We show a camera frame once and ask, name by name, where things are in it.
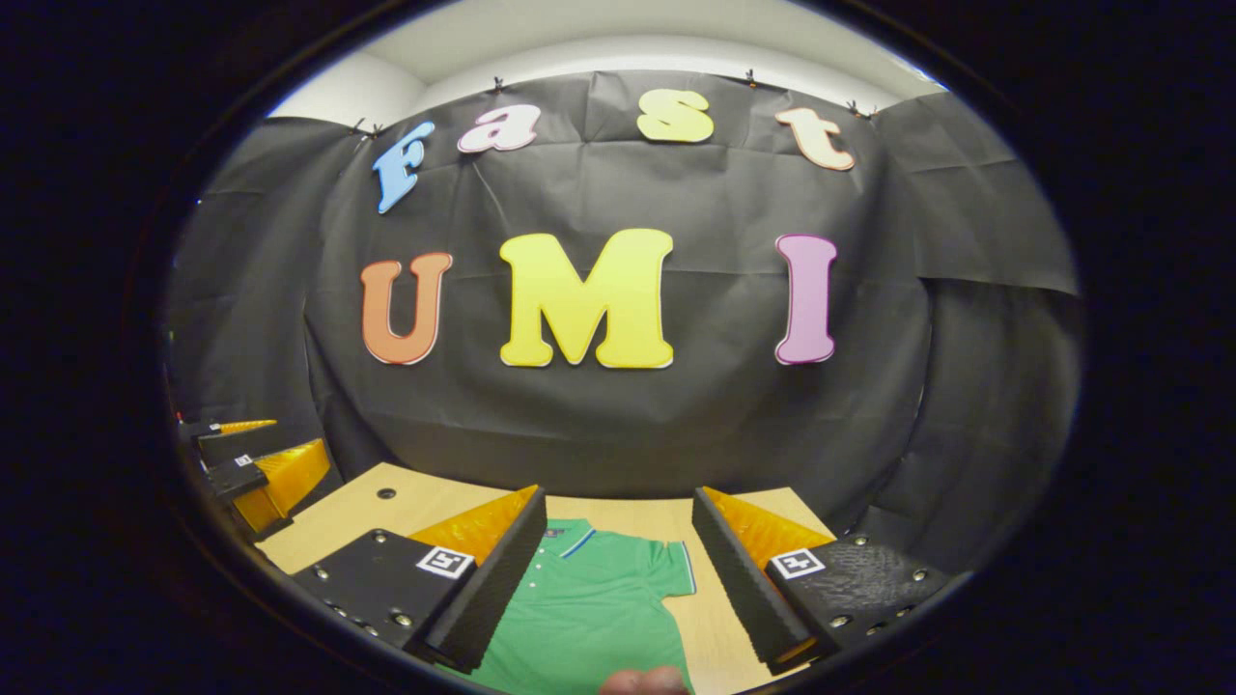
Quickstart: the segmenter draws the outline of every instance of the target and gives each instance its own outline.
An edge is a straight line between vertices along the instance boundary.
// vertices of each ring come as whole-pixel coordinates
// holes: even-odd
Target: pink letter
[[[785,340],[776,346],[776,361],[823,362],[834,348],[828,335],[828,267],[837,247],[818,236],[786,234],[776,240],[776,250],[790,266],[790,320]]]

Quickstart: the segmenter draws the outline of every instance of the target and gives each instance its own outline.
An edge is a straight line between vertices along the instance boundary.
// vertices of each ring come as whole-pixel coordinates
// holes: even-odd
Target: green shirt
[[[671,665],[690,689],[661,599],[695,590],[682,543],[549,519],[481,667],[464,678],[513,695],[596,695],[614,672]]]

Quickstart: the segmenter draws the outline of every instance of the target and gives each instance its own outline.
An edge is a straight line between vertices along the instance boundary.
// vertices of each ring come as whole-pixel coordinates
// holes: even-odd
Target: yellow plastic
[[[408,538],[429,545],[440,545],[476,558],[483,564],[493,547],[514,523],[528,500],[536,492],[535,485],[517,490],[510,495],[473,507],[461,514],[441,521],[413,533]]]
[[[276,519],[288,518],[292,507],[326,476],[330,459],[326,456],[325,443],[314,439],[308,444],[262,456],[253,465],[266,474],[268,482],[266,487],[241,495],[235,505],[248,526],[261,532]]]
[[[222,423],[219,428],[224,434],[234,434],[237,432],[245,432],[246,429],[257,429],[260,427],[266,427],[268,424],[277,424],[279,420],[248,420],[248,422],[229,422]]]
[[[703,491],[717,506],[722,518],[729,523],[738,542],[743,544],[747,554],[751,556],[760,571],[764,571],[765,565],[774,555],[800,548],[815,548],[837,540],[832,534],[811,531],[802,524],[750,502],[730,497],[724,492],[711,487],[705,487]]]

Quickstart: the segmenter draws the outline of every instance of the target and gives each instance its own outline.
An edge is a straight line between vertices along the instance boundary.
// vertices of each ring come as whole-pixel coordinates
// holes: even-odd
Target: finger
[[[687,695],[682,674],[674,667],[658,667],[639,679],[639,695]]]
[[[639,689],[641,675],[638,670],[633,669],[620,670],[601,684],[601,690],[597,691],[597,695],[640,695],[643,693]]]

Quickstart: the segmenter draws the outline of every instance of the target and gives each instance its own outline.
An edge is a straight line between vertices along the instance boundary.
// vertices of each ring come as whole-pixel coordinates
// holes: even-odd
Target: orange letter
[[[854,157],[833,148],[828,135],[840,135],[842,129],[826,121],[811,109],[790,109],[776,115],[779,122],[789,124],[802,156],[826,169],[843,172],[854,166]]]
[[[417,256],[408,270],[417,276],[417,319],[404,336],[391,330],[391,286],[399,277],[399,261],[378,261],[361,271],[361,335],[370,355],[388,365],[412,365],[425,359],[438,341],[438,305],[442,273],[451,267],[450,254]]]

